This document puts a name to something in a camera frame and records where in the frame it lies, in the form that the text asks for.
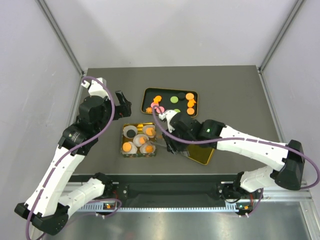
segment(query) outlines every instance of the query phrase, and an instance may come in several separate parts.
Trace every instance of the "metal floor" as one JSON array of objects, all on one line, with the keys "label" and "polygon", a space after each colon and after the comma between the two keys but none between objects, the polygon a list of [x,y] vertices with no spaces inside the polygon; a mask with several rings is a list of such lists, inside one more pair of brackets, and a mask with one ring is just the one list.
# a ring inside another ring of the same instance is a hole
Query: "metal floor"
[{"label": "metal floor", "polygon": [[310,240],[298,202],[265,202],[250,218],[230,213],[85,216],[46,240]]},{"label": "metal floor", "polygon": [[[198,92],[197,120],[214,119],[241,132],[278,141],[277,132],[256,66],[184,66],[89,69],[88,76],[103,77],[110,91],[122,90],[132,102],[132,115],[114,121],[76,168],[75,174],[236,174],[263,166],[258,161],[216,151],[208,165],[161,148],[156,157],[124,158],[121,129],[126,123],[153,121],[141,112],[146,88]],[[82,92],[81,102],[88,96]]]}]

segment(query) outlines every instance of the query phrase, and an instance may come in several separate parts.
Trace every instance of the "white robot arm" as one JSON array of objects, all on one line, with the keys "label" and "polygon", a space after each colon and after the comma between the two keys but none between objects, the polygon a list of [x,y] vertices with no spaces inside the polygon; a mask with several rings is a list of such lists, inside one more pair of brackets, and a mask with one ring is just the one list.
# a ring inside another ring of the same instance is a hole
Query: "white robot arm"
[{"label": "white robot arm", "polygon": [[[240,172],[233,183],[235,191],[245,190],[252,193],[257,189],[276,185],[289,190],[299,190],[301,187],[304,159],[283,148],[257,144],[259,141],[264,141],[289,146],[303,152],[302,145],[298,141],[291,140],[288,144],[266,141],[237,131],[222,122],[206,120],[199,123],[197,120],[192,120],[189,116],[177,113],[174,110],[167,110],[159,114],[159,118],[167,122],[168,132],[184,140],[244,139],[200,145],[204,148],[214,148],[240,154],[266,165],[254,171]],[[163,134],[163,138],[169,152],[176,154],[186,151],[188,144],[171,139],[165,134]]]},{"label": "white robot arm", "polygon": [[[106,85],[103,78],[98,80]],[[72,214],[83,205],[101,196],[111,197],[112,193],[110,180],[104,174],[97,173],[80,188],[61,196],[74,170],[98,139],[69,153],[64,158],[62,156],[73,147],[97,135],[111,118],[112,106],[107,91],[95,81],[92,83],[85,81],[82,86],[88,89],[89,96],[80,104],[76,121],[63,131],[53,160],[36,190],[26,202],[17,204],[14,210],[27,219],[35,206],[31,217],[32,224],[50,235],[59,233]],[[120,105],[114,107],[115,113],[111,120],[129,117],[131,102],[127,101],[121,91],[117,91],[116,96]]]}]

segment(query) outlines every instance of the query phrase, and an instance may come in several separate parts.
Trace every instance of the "white wall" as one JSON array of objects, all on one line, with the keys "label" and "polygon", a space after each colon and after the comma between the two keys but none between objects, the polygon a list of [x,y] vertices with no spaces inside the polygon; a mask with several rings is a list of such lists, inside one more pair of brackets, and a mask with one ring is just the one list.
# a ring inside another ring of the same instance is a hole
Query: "white wall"
[{"label": "white wall", "polygon": [[260,65],[296,0],[46,0],[82,68]]},{"label": "white wall", "polygon": [[[264,71],[287,140],[303,143],[320,166],[320,1],[305,1],[293,25]],[[316,173],[309,164],[308,183]],[[320,185],[311,189],[320,213]]]},{"label": "white wall", "polygon": [[46,172],[80,76],[36,1],[5,1],[0,19],[0,233],[22,240],[26,220],[15,206]]}]

